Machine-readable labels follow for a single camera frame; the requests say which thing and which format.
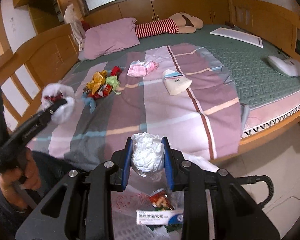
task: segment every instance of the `black and white mattress trim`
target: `black and white mattress trim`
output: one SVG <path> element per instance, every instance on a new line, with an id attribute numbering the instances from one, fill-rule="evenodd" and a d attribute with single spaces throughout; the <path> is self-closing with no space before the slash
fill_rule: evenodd
<path id="1" fill-rule="evenodd" d="M 258 132 L 262 132 L 263 130 L 275 125 L 276 123 L 279 123 L 281 122 L 282 120 L 286 119 L 287 117 L 289 117 L 290 115 L 296 113 L 297 111 L 300 110 L 300 105 L 296 106 L 295 108 L 293 108 L 292 110 L 268 121 L 268 122 L 265 122 L 263 124 L 260 124 L 260 125 L 257 125 L 255 127 L 252 127 L 252 128 L 249 128 L 247 130 L 244 130 L 243 131 L 243 134 L 241 135 L 242 138 L 246 138 L 248 136 L 251 136 L 251 135 L 254 135 Z"/>

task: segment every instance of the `plush doll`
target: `plush doll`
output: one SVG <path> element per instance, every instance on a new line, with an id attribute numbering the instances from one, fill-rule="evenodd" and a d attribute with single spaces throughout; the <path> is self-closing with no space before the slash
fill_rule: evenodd
<path id="1" fill-rule="evenodd" d="M 136 25 L 136 34 L 141 39 L 163 33 L 194 33 L 202 27 L 202 20 L 180 12 L 168 19 Z"/>

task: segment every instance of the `tiled floor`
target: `tiled floor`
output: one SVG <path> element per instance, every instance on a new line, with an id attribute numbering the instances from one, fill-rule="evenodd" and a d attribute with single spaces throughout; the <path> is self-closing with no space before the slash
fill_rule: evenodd
<path id="1" fill-rule="evenodd" d="M 281 237 L 290 230 L 300 216 L 300 200 L 286 200 L 290 196 L 300 198 L 299 125 L 277 139 L 218 166 L 227 169 L 234 177 L 268 175 L 274 183 L 274 197 L 263 211 L 277 227 Z M 245 189 L 257 203 L 268 194 L 265 183 L 247 185 Z"/>

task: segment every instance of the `silver bolt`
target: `silver bolt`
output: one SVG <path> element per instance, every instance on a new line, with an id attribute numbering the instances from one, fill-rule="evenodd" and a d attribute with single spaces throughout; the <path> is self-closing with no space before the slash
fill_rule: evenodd
<path id="1" fill-rule="evenodd" d="M 112 161 L 105 162 L 105 167 L 106 168 L 111 168 L 111 167 L 113 167 L 113 165 L 114 165 L 114 163 Z"/>
<path id="2" fill-rule="evenodd" d="M 226 170 L 224 170 L 224 169 L 218 170 L 218 173 L 219 173 L 221 176 L 227 176 L 227 175 L 228 175 L 228 171 L 226 171 Z"/>
<path id="3" fill-rule="evenodd" d="M 72 170 L 72 171 L 69 171 L 68 175 L 69 175 L 70 177 L 75 177 L 75 176 L 78 175 L 78 172 L 77 172 L 76 170 Z"/>
<path id="4" fill-rule="evenodd" d="M 185 167 L 185 168 L 188 168 L 188 167 L 191 166 L 191 162 L 190 162 L 190 161 L 183 161 L 183 162 L 181 163 L 181 165 L 182 165 L 183 167 Z"/>

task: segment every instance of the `crumpled yellow wrapper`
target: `crumpled yellow wrapper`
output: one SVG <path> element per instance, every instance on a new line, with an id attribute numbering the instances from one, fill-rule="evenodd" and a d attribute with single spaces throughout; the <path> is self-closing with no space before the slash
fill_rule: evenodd
<path id="1" fill-rule="evenodd" d="M 106 82 L 106 77 L 107 77 L 107 71 L 103 70 L 102 72 L 95 72 L 95 74 L 93 75 L 92 81 L 90 81 L 89 83 L 87 83 L 87 87 L 92 90 L 92 95 L 94 95 L 99 87 L 101 87 L 102 85 L 105 84 Z"/>

